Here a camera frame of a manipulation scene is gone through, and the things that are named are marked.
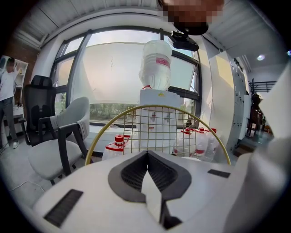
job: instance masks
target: ceiling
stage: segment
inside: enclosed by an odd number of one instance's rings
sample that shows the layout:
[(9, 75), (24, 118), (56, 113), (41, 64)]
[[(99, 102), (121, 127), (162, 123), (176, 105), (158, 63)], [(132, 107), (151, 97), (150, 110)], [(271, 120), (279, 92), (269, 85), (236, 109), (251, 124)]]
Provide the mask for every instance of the ceiling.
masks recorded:
[[(68, 23), (113, 7), (157, 10), (156, 0), (42, 0), (24, 18), (15, 36), (40, 47), (45, 38)], [(245, 55), (242, 61), (248, 71), (287, 61), (278, 34), (245, 0), (225, 0), (222, 15), (214, 19), (205, 36), (233, 58)], [(256, 60), (260, 54), (265, 60)]]

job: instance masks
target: brick wall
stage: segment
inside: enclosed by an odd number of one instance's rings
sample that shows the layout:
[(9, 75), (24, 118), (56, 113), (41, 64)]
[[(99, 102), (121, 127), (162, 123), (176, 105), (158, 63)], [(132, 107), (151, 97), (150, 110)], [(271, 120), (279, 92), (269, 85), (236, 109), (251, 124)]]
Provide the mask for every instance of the brick wall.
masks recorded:
[[(16, 40), (14, 38), (11, 38), (6, 45), (6, 49), (4, 50), (3, 55), (14, 57), (15, 59), (28, 63), (28, 67), (27, 67), (25, 77), (24, 77), (23, 88), (25, 87), (25, 85), (29, 84), (32, 70), (33, 70), (33, 67), (35, 66), (35, 62), (36, 62), (38, 54), (39, 54), (39, 51), (37, 49), (34, 49), (28, 46), (27, 44), (22, 43), (21, 41)], [(19, 99), (19, 97), (20, 97), (20, 92), (16, 92), (15, 102), (16, 102), (16, 99)], [(23, 103), (25, 106), (23, 93), (22, 93), (21, 103)]]

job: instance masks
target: office chair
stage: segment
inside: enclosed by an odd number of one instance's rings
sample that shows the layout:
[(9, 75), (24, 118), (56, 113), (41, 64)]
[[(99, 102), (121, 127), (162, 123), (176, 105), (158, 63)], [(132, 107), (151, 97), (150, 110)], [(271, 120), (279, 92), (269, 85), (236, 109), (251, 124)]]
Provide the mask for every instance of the office chair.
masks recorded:
[[(55, 115), (55, 96), (56, 89), (52, 86), (52, 80), (49, 77), (36, 75), (31, 84), (25, 86), (24, 99), (27, 119), (21, 118), (18, 122), (21, 123), (27, 145), (35, 146), (40, 143), (38, 120)], [(46, 125), (43, 125), (42, 130), (45, 132), (44, 141), (53, 139)]]
[[(70, 166), (81, 157), (86, 158), (87, 149), (83, 140), (89, 135), (89, 99), (75, 99), (67, 109), (57, 116), (39, 119), (39, 144), (29, 151), (28, 160), (33, 170), (43, 179), (54, 179), (64, 173), (71, 174)], [(43, 124), (49, 128), (54, 138), (43, 141)], [(66, 135), (73, 133), (78, 144), (67, 141)]]

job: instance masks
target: black mesh chair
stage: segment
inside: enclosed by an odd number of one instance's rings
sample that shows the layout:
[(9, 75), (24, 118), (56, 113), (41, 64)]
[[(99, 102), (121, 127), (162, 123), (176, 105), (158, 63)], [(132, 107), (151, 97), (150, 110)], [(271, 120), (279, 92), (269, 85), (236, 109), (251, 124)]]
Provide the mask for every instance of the black mesh chair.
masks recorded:
[[(40, 143), (38, 122), (40, 118), (55, 115), (56, 89), (49, 77), (36, 75), (30, 85), (24, 87), (24, 99), (27, 119), (21, 118), (22, 131), (27, 145), (35, 146)], [(43, 124), (43, 141), (52, 140), (52, 134), (46, 124)]]

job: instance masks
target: white sneaker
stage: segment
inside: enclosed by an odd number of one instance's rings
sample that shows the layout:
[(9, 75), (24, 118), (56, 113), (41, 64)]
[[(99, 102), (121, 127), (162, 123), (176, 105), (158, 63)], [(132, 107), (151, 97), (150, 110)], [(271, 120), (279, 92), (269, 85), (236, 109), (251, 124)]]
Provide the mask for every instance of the white sneaker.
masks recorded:
[(18, 145), (19, 145), (19, 142), (14, 142), (14, 143), (13, 143), (13, 149), (17, 148)]

